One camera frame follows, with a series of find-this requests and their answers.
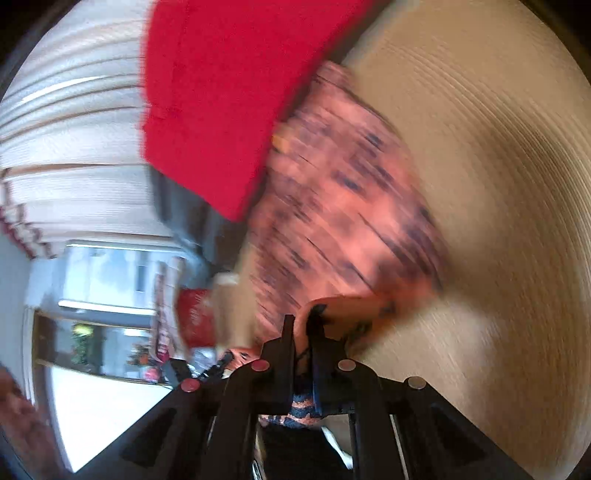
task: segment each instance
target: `red trim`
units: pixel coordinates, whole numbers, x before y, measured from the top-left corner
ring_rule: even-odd
[[[29,249],[29,247],[27,247],[23,243],[23,241],[19,237],[17,237],[16,230],[12,227],[12,224],[8,223],[6,221],[6,219],[4,218],[4,213],[3,213],[2,207],[0,207],[0,224],[2,225],[2,231],[4,232],[4,235],[6,235],[8,238],[10,238],[13,241],[13,243],[18,245],[21,248],[21,250],[25,252],[25,254],[27,255],[29,260],[33,260],[34,258],[37,257]]]

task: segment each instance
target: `window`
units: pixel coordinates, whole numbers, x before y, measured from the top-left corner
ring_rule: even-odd
[[[48,369],[57,431],[74,472],[131,427],[170,389]]]
[[[158,263],[182,250],[101,242],[72,242],[66,249],[66,278],[60,307],[152,315]]]

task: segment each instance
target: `wall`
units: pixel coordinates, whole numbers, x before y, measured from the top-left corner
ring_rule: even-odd
[[[22,314],[31,262],[0,234],[0,361],[23,385]]]
[[[37,258],[31,262],[31,275],[25,299],[27,305],[41,307],[44,310],[52,308],[54,297],[52,285],[59,280],[55,278],[59,266],[58,258],[51,260]]]

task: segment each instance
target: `metal bolt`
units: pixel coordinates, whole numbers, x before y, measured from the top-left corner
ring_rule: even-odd
[[[196,378],[185,378],[181,382],[181,390],[187,393],[194,392],[195,390],[198,390],[199,387],[201,387],[201,382]]]
[[[355,361],[351,360],[350,358],[345,358],[344,360],[341,360],[338,364],[339,370],[342,370],[343,372],[351,372],[355,370],[356,366],[357,364],[355,363]]]
[[[271,364],[262,358],[259,358],[258,360],[255,360],[253,363],[251,363],[251,368],[255,372],[266,372],[270,367]]]
[[[423,377],[410,377],[408,379],[408,386],[414,390],[422,390],[427,386],[427,382]]]

